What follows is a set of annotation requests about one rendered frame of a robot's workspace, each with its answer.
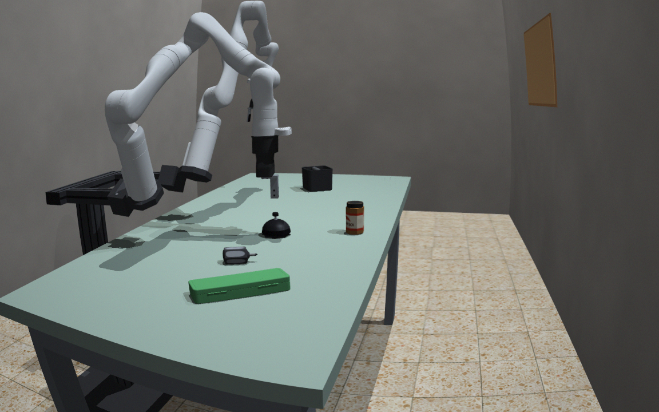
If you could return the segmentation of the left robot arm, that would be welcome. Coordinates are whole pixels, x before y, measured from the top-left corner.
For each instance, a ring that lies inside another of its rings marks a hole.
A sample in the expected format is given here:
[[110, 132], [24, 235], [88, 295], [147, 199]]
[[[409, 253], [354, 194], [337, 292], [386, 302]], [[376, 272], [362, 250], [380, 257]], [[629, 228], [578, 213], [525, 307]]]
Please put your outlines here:
[[[262, 61], [272, 67], [278, 52], [278, 44], [271, 42], [268, 30], [267, 13], [264, 2], [242, 2], [236, 11], [235, 21], [229, 35], [244, 49], [248, 49], [248, 39], [243, 30], [245, 21], [258, 20], [253, 31], [256, 41], [256, 54], [268, 56]], [[218, 109], [227, 107], [235, 95], [238, 72], [231, 68], [221, 57], [223, 72], [216, 86], [205, 90], [198, 110], [198, 121], [194, 128], [192, 141], [188, 143], [183, 166], [193, 166], [209, 170], [213, 150], [216, 144], [221, 119], [217, 117]]]

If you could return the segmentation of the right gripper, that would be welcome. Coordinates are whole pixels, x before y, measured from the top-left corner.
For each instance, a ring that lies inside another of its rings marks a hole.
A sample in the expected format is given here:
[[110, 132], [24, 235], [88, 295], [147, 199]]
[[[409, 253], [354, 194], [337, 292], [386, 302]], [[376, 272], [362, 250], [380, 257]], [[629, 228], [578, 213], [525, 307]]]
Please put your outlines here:
[[291, 134], [291, 127], [278, 128], [277, 118], [253, 119], [253, 154], [256, 154], [256, 177], [270, 179], [271, 198], [278, 199], [278, 175], [274, 154], [278, 152], [278, 136]]

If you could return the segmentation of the spice jar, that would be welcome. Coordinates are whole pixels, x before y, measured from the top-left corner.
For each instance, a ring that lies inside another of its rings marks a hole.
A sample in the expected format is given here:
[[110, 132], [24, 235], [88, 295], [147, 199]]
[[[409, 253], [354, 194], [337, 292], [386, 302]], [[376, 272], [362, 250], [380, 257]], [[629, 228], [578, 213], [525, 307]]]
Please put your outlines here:
[[364, 232], [364, 206], [362, 201], [346, 203], [346, 233], [359, 235]]

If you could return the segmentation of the black dome bell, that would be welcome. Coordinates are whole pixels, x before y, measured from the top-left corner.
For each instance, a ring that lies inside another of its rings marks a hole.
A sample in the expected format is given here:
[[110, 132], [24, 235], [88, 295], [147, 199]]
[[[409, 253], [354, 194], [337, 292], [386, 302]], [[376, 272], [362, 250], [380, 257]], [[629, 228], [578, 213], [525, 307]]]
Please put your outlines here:
[[289, 234], [291, 232], [290, 226], [288, 223], [283, 221], [282, 219], [276, 218], [278, 216], [278, 213], [272, 213], [272, 216], [274, 216], [274, 219], [271, 219], [267, 221], [263, 228], [262, 228], [262, 235], [265, 237], [271, 237], [271, 238], [285, 238], [286, 236], [290, 236]]

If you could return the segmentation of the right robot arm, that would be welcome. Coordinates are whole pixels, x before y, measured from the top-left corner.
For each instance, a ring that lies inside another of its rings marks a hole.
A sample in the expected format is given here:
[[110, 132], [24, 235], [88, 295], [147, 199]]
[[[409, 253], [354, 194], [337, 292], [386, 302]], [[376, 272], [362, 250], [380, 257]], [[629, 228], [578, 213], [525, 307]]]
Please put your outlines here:
[[115, 90], [106, 99], [105, 117], [113, 142], [117, 144], [121, 175], [128, 196], [135, 201], [149, 199], [157, 190], [144, 129], [135, 122], [168, 78], [205, 44], [209, 36], [223, 60], [236, 72], [251, 79], [253, 119], [277, 118], [273, 89], [280, 83], [278, 72], [241, 47], [211, 15], [194, 13], [181, 39], [175, 45], [158, 50], [151, 58], [145, 78], [138, 86], [132, 90]]

